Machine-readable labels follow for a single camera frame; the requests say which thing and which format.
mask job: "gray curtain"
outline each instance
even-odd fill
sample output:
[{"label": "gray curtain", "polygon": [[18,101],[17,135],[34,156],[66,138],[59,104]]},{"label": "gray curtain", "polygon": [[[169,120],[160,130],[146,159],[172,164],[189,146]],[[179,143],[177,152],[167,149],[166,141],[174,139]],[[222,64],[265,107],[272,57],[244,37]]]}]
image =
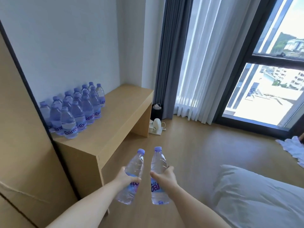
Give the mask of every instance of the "gray curtain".
[{"label": "gray curtain", "polygon": [[160,103],[162,119],[173,117],[178,81],[186,45],[193,0],[166,0],[154,103]]}]

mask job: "black window frame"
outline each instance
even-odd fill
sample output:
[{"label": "black window frame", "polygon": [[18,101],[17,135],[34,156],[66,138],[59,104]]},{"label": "black window frame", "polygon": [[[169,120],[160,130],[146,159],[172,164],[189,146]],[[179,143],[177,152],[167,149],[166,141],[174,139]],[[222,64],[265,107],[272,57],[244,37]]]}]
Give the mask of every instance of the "black window frame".
[{"label": "black window frame", "polygon": [[253,18],[239,56],[236,60],[230,78],[224,90],[223,96],[220,100],[213,122],[224,126],[276,137],[279,139],[286,139],[291,138],[294,135],[299,136],[304,132],[304,115],[298,120],[298,122],[295,123],[291,129],[230,115],[222,116],[247,63],[251,63],[256,66],[266,65],[304,70],[304,59],[296,57],[281,57],[279,55],[265,53],[254,53],[256,45],[260,43],[259,39],[263,33],[268,19],[271,16],[272,10],[275,8],[277,1],[280,0],[260,1],[256,14]]}]

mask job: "black trash can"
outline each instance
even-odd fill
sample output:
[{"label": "black trash can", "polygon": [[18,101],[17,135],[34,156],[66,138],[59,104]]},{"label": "black trash can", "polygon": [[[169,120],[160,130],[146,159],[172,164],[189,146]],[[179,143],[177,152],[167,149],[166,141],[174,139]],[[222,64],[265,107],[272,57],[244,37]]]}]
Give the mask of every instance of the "black trash can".
[{"label": "black trash can", "polygon": [[160,104],[153,104],[152,105],[151,116],[150,116],[150,119],[152,121],[154,121],[154,119],[156,119],[156,118],[162,119],[162,117],[163,117],[163,111],[164,111],[162,105],[161,105],[161,109],[154,109],[153,108],[154,105],[160,105]]}]

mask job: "white cloth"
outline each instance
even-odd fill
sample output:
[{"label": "white cloth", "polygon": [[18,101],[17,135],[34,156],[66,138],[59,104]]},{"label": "white cloth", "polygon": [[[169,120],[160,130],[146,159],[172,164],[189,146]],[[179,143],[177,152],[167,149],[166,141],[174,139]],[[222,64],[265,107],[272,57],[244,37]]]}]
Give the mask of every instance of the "white cloth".
[{"label": "white cloth", "polygon": [[298,164],[304,168],[304,145],[299,141],[297,136],[293,136],[291,139],[285,141],[276,140],[283,150],[287,151],[294,158],[298,159]]},{"label": "white cloth", "polygon": [[174,114],[211,124],[260,0],[193,0]]},{"label": "white cloth", "polygon": [[232,228],[299,228],[304,189],[235,166],[222,165],[212,209]]}]

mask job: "wooden floor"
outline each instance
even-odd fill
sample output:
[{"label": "wooden floor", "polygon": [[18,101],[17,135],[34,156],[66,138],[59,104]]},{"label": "wooden floor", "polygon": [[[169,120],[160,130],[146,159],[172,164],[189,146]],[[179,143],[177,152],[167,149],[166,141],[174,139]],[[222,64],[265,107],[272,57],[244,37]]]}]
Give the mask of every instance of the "wooden floor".
[{"label": "wooden floor", "polygon": [[207,205],[222,164],[304,188],[304,169],[274,138],[216,124],[203,125],[177,116],[164,121],[167,131],[161,136],[149,134],[148,138],[143,138],[129,134],[102,169],[105,182],[109,182],[120,166],[127,165],[137,149],[146,151],[142,183],[135,200],[129,206],[114,200],[109,216],[99,227],[184,227],[173,203],[156,206],[151,202],[149,172],[155,146],[162,146],[168,164],[175,167],[179,185]]}]

